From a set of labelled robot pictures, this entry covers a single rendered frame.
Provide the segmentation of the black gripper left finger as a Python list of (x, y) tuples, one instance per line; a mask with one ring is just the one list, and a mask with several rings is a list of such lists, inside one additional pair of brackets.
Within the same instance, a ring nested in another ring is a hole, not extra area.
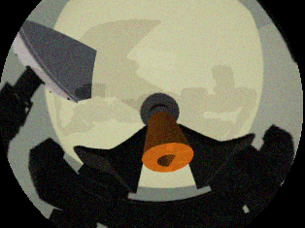
[(113, 149), (73, 146), (74, 153), (83, 160), (83, 164), (117, 176), (121, 184), (128, 189), (128, 193), (136, 194), (143, 170), (143, 148), (147, 131), (148, 126), (142, 127), (136, 135), (132, 135)]

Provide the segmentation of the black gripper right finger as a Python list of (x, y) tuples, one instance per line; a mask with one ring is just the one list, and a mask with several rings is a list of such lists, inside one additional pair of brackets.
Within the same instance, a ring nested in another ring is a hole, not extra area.
[(235, 140), (220, 141), (198, 134), (182, 124), (178, 124), (178, 126), (181, 127), (193, 150), (193, 156), (188, 166), (190, 166), (197, 189), (210, 185), (210, 180), (214, 179), (217, 173), (220, 173), (222, 166), (225, 166), (228, 159), (251, 145), (255, 139), (255, 134), (246, 134), (240, 139), (236, 137)]

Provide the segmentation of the orange knob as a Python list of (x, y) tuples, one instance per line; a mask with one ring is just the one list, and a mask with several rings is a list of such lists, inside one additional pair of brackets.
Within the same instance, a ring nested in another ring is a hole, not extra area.
[(143, 151), (143, 165), (158, 173), (181, 170), (193, 156), (177, 120), (167, 112), (154, 113), (149, 120)]

